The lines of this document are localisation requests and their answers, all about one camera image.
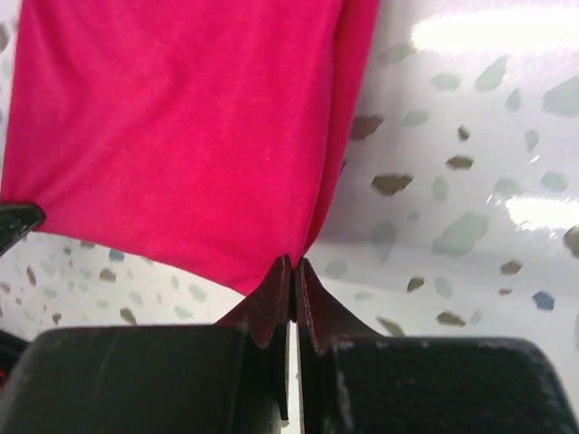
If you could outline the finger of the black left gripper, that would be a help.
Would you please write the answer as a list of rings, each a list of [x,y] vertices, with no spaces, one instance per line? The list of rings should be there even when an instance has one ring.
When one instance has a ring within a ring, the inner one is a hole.
[[[0,255],[45,221],[43,210],[33,203],[2,204],[0,208]]]

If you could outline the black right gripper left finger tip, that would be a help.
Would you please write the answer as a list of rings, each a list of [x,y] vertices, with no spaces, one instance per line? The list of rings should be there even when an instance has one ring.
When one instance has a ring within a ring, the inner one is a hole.
[[[212,325],[53,329],[1,395],[4,433],[278,433],[288,418],[290,261]]]

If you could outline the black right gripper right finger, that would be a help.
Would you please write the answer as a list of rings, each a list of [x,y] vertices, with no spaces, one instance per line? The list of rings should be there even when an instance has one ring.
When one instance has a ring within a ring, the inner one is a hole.
[[[322,285],[294,274],[302,427],[307,433],[575,433],[546,356],[488,337],[386,337]]]

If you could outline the magenta pink t-shirt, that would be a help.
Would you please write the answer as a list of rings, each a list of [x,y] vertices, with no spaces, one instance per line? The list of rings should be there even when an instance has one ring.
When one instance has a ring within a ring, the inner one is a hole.
[[[376,1],[25,1],[1,197],[251,293],[335,192]]]

